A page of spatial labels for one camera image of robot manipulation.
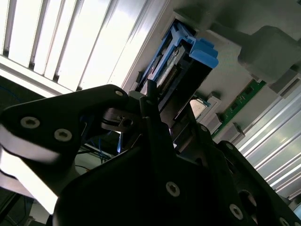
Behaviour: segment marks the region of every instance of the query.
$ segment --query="cable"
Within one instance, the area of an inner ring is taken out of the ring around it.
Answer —
[[[79,165],[75,165],[75,166],[81,167],[81,168],[86,169],[86,170],[90,170],[90,169],[88,169],[87,167],[84,167],[84,166],[79,166]]]
[[[107,155],[105,155],[105,154],[102,152],[102,150],[100,149],[100,138],[98,139],[98,149],[99,149],[99,153],[98,153],[99,157],[100,157],[100,154],[101,154],[102,157],[104,157],[104,158],[106,158],[106,159],[110,159],[110,157],[107,156]]]
[[[91,144],[92,144],[94,147],[96,147],[96,145],[95,145],[95,143],[93,142],[93,140],[91,140]]]
[[[11,92],[9,89],[7,88],[4,88],[2,86],[0,86],[0,89],[3,90],[3,91],[6,91],[7,93],[9,93],[11,96],[13,96],[18,102],[21,102],[21,100],[13,93]]]

